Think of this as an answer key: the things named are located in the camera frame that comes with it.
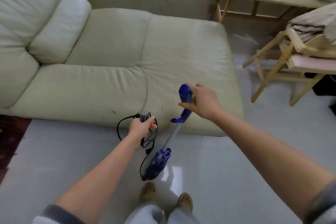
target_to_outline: white tile floor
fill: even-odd
[[[253,66],[242,69],[241,65],[256,46],[234,35],[230,43],[247,121],[336,173],[336,117],[328,108],[332,98],[309,92],[289,107],[290,85],[275,82],[256,103],[250,103],[258,77]],[[0,186],[0,223],[30,222],[117,143],[114,128],[33,120]],[[155,180],[165,209],[171,209],[186,191],[201,223],[300,223],[229,138],[179,135],[170,146],[173,156]],[[143,157],[142,150],[136,151],[100,223],[123,223],[137,206]]]

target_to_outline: sofa seat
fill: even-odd
[[[213,89],[222,107],[244,118],[221,24],[97,9],[65,64],[42,65],[19,100],[2,113],[116,126],[126,116],[151,112],[163,131],[174,127],[170,119],[183,110],[177,103],[185,82]],[[195,114],[181,132],[224,135]]]

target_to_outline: left hand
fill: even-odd
[[[157,126],[154,124],[154,116],[145,122],[141,122],[139,118],[133,119],[129,125],[128,135],[139,141],[148,133],[148,129],[154,130]]]

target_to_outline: pink cushion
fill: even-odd
[[[301,54],[293,54],[290,59],[296,68],[336,71],[336,59],[315,58]]]

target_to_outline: sleeve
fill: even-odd
[[[75,215],[58,205],[48,205],[40,216],[33,219],[31,224],[85,224]]]
[[[310,204],[304,224],[336,223],[336,181],[327,186]]]

